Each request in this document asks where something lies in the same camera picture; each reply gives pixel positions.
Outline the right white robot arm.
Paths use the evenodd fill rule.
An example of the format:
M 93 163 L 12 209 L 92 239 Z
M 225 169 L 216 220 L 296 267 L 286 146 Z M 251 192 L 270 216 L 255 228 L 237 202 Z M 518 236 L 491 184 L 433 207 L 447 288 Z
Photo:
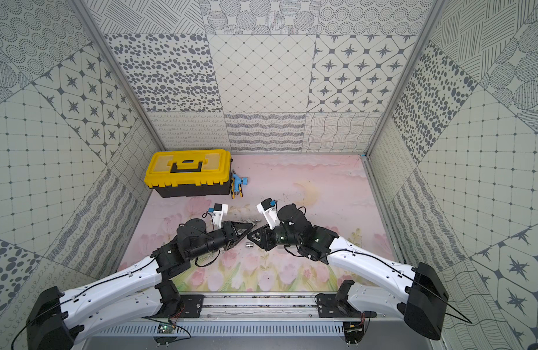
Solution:
M 425 338 L 441 339 L 449 296 L 432 266 L 424 262 L 411 266 L 368 252 L 333 230 L 311 224 L 294 204 L 279 208 L 268 198 L 257 204 L 257 211 L 267 223 L 248 238 L 259 248 L 296 248 L 296 258 L 356 274 L 388 292 L 388 301 L 377 302 L 383 311 L 390 309 Z

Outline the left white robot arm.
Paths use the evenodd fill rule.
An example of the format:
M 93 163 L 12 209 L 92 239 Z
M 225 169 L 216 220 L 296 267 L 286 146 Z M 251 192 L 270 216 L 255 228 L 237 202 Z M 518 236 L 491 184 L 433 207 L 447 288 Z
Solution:
M 173 279 L 208 253 L 234 248 L 253 230 L 251 223 L 224 221 L 207 232 L 202 219 L 177 228 L 176 236 L 134 265 L 85 286 L 50 287 L 38 296 L 26 322 L 29 349 L 71 349 L 111 326 L 137 318 L 182 314 Z

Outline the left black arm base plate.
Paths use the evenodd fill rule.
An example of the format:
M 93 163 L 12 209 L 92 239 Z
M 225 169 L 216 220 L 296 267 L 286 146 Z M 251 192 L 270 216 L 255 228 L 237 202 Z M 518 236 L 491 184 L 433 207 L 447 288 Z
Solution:
M 162 298 L 160 310 L 154 315 L 159 318 L 186 318 L 197 319 L 200 317 L 204 295 L 201 294 L 184 294 Z

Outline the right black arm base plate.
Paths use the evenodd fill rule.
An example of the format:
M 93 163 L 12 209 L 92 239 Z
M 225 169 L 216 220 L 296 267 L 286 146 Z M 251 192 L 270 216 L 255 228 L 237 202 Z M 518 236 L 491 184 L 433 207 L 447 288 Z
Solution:
M 375 311 L 359 311 L 346 300 L 336 300 L 335 294 L 319 293 L 314 297 L 319 318 L 375 318 Z

